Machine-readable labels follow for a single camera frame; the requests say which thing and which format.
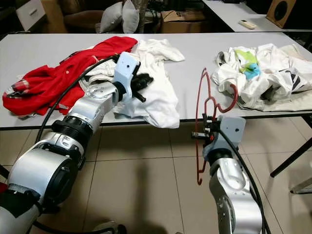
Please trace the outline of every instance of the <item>blue cloth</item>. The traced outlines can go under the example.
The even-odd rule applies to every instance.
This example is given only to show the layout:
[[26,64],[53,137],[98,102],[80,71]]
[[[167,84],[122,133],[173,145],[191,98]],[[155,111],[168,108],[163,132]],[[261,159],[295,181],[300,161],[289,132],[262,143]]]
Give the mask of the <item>blue cloth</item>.
[[247,80],[250,80],[260,74],[259,66],[256,63],[248,64],[248,66],[246,66],[244,70],[245,71],[243,73],[246,76]]

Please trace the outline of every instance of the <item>floor tile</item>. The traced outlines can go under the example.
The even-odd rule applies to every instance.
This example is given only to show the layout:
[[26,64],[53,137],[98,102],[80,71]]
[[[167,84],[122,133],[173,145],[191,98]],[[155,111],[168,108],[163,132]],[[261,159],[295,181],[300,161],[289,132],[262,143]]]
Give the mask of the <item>floor tile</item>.
[[[44,135],[50,131],[51,129],[44,129],[42,132],[42,137],[44,137]],[[25,144],[23,145],[22,150],[19,153],[19,157],[22,156],[27,150],[29,150],[35,144],[37,133],[38,133],[38,130],[35,130],[35,129],[31,130],[29,137],[27,138]]]
[[[209,190],[209,166],[202,174],[202,185],[196,181],[196,161],[192,157],[174,158],[181,203],[184,234],[219,233],[215,200]],[[265,215],[273,234],[281,234],[272,209],[258,185]]]
[[86,161],[95,161],[98,154],[98,144],[101,139],[102,127],[99,127],[96,133],[91,137],[86,151]]
[[[45,134],[48,132],[51,132],[51,129],[44,129],[42,133],[42,137],[44,137]],[[38,130],[32,130],[25,145],[23,146],[23,149],[19,156],[24,154],[27,150],[29,150],[35,143],[36,137],[37,137]],[[96,133],[91,137],[87,151],[86,151],[86,161],[95,161],[97,157],[98,152],[98,143],[101,135],[101,128],[99,128]]]
[[191,139],[194,131],[195,123],[181,123],[179,128],[169,129],[173,157],[196,156],[195,140]]
[[96,162],[84,230],[107,220],[129,234],[183,232],[172,158]]
[[242,158],[245,161],[250,173],[252,174],[253,179],[254,179],[254,181],[257,185],[257,188],[259,190],[261,200],[262,200],[262,204],[263,204],[264,215],[265,215],[267,223],[270,227],[271,233],[272,234],[282,234],[283,232],[282,232],[280,225],[279,225],[279,223],[276,219],[276,216],[274,214],[274,208],[272,208],[272,205],[268,201],[266,194],[265,194],[265,192],[261,186],[261,183],[260,183],[260,181],[256,175],[256,172],[253,170],[253,167],[251,166],[247,155],[242,155]]
[[306,140],[312,137],[312,128],[304,121],[302,117],[291,117],[290,120],[296,128],[301,132]]
[[[43,214],[38,221],[62,231],[81,232],[89,198],[95,162],[86,162],[78,173],[70,196],[61,204],[58,214]],[[30,234],[47,234],[33,227]]]
[[97,161],[172,157],[168,129],[151,125],[103,127]]
[[0,131],[0,164],[13,165],[31,130]]
[[246,154],[294,152],[306,142],[289,118],[248,119],[241,145]]
[[312,229],[312,196],[293,195],[290,188],[312,175],[312,152],[305,152],[289,168],[275,178],[270,172],[283,162],[289,154],[249,154],[265,194],[274,210],[284,234],[309,234]]

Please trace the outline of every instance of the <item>white desk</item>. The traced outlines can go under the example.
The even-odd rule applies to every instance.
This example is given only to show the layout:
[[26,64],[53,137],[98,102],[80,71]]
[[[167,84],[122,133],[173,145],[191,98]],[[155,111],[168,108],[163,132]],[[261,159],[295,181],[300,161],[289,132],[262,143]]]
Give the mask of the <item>white desk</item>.
[[[269,21],[266,15],[257,14],[245,3],[234,4],[222,1],[203,0],[234,32],[312,32],[302,29],[282,29]],[[238,23],[247,20],[257,25],[255,29],[248,29]]]
[[[17,81],[17,75],[25,74],[35,68],[47,64],[54,67],[74,51],[88,48],[113,35],[110,34],[29,34],[8,35],[0,41],[0,93]],[[166,62],[170,80],[179,99],[179,114],[182,121],[195,119],[196,95],[202,69],[207,67],[211,74],[216,69],[215,56],[219,51],[230,46],[258,46],[274,43],[284,46],[295,43],[282,33],[218,33],[218,34],[137,34],[129,35],[136,39],[168,39],[172,46],[178,48],[186,60],[183,62]],[[304,57],[312,60],[312,54],[298,45]],[[212,94],[225,106],[231,99],[219,93],[212,82]],[[207,92],[202,92],[200,107],[203,107]],[[274,117],[298,116],[311,112],[260,112],[241,110],[235,106],[229,115],[241,117]],[[47,125],[63,116],[54,111]],[[30,117],[24,120],[10,114],[0,105],[0,129],[5,128],[37,128],[43,116]],[[105,116],[103,123],[120,124],[138,122],[141,119],[128,119],[124,116],[115,117],[113,113]]]

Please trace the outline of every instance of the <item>garment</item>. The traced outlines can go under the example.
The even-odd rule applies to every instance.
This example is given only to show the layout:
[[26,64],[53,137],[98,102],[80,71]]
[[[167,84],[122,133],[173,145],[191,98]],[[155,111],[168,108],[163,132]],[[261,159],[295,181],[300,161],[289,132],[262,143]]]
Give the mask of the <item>garment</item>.
[[[238,50],[250,52],[248,58],[237,56]],[[312,89],[312,63],[303,60],[298,51],[295,45],[279,49],[273,44],[257,48],[230,48],[228,52],[218,54],[219,57],[223,53],[224,59],[221,59],[221,65],[218,64],[220,66],[213,73],[212,79],[219,85],[220,92],[232,93],[230,85],[235,84],[241,108],[281,111],[283,106],[285,110],[306,110],[309,107],[307,103],[294,105],[294,100],[298,103],[302,95],[292,96],[295,92]],[[248,79],[246,70],[242,68],[248,64],[253,54],[260,72]]]
[[178,99],[165,71],[164,61],[182,61],[185,57],[166,39],[140,40],[132,53],[141,62],[137,74],[148,73],[154,81],[139,91],[146,98],[146,102],[132,98],[127,102],[120,102],[114,112],[130,117],[143,117],[145,121],[159,128],[178,128]]
[[86,91],[90,85],[103,81],[112,82],[114,79],[115,67],[116,64],[112,59],[101,63],[79,80],[80,87]]
[[[83,71],[100,59],[115,53],[130,51],[137,40],[129,37],[112,37],[92,49],[73,53],[51,68],[42,66],[27,73],[21,82],[10,87],[2,96],[5,108],[18,116],[31,113],[44,115],[64,90],[74,82]],[[79,85],[71,89],[61,100],[57,109],[66,114],[75,102],[84,95]]]
[[260,74],[254,50],[238,47],[234,51],[240,64],[239,71],[246,76],[247,80]]

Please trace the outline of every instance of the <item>white pillow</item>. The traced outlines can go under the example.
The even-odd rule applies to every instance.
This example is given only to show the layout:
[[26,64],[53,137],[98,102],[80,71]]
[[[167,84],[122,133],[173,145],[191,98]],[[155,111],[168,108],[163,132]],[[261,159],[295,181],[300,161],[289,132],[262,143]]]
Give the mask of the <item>white pillow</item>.
[[140,20],[139,10],[136,10],[131,0],[127,0],[122,9],[122,29],[124,33],[134,33]]
[[107,7],[101,19],[100,33],[110,32],[122,21],[122,2]]

